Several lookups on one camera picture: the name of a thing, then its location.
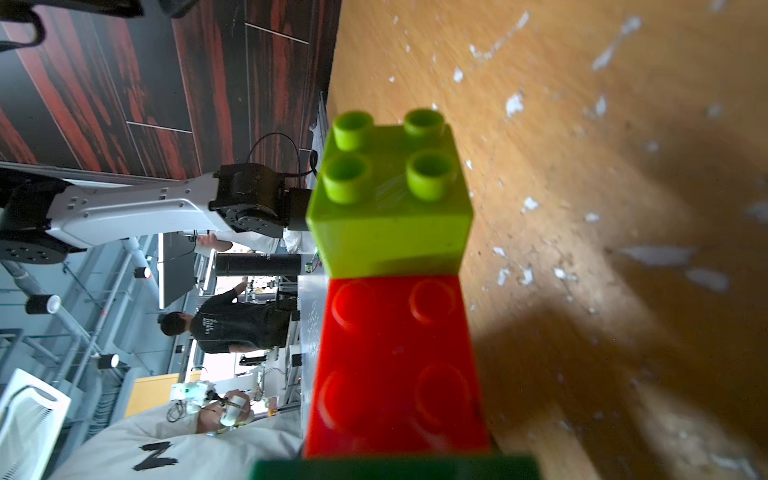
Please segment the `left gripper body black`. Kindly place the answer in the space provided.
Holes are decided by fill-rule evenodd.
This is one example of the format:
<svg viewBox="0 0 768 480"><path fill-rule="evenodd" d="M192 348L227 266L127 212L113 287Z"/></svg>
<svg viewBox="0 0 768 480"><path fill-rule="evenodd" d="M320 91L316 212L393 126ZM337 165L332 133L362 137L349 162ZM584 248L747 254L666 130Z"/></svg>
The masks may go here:
<svg viewBox="0 0 768 480"><path fill-rule="evenodd" d="M209 209L234 232L279 238L285 230L309 231L312 191L287 186L285 174L260 164L238 164L223 166L213 177L218 189Z"/></svg>

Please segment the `lime green 2x2 lego brick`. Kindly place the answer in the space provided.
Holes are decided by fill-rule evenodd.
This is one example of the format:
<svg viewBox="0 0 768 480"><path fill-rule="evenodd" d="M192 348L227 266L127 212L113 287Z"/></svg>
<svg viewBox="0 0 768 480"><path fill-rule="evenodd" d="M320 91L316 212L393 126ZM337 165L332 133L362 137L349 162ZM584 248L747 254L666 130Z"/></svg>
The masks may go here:
<svg viewBox="0 0 768 480"><path fill-rule="evenodd" d="M474 211L454 136L431 109L396 125L335 118L307 211L333 279L456 275Z"/></svg>

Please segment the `dark green 2x2 lego brick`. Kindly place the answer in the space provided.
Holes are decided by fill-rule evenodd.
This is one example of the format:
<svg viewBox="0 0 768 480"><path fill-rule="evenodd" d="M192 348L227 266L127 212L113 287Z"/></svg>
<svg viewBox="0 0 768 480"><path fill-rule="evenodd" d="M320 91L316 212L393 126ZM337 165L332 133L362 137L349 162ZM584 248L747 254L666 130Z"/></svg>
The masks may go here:
<svg viewBox="0 0 768 480"><path fill-rule="evenodd" d="M540 479L530 456L370 457L270 460L254 465L252 479Z"/></svg>

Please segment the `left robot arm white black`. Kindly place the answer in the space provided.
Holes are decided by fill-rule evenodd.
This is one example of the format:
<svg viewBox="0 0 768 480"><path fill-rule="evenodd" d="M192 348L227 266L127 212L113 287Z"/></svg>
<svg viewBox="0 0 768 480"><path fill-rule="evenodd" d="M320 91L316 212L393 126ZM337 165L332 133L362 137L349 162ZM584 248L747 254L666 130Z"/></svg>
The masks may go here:
<svg viewBox="0 0 768 480"><path fill-rule="evenodd" d="M183 181L124 187L1 171L1 257L57 264L129 237L182 231L252 232L279 238L307 230L311 192L259 164L238 164Z"/></svg>

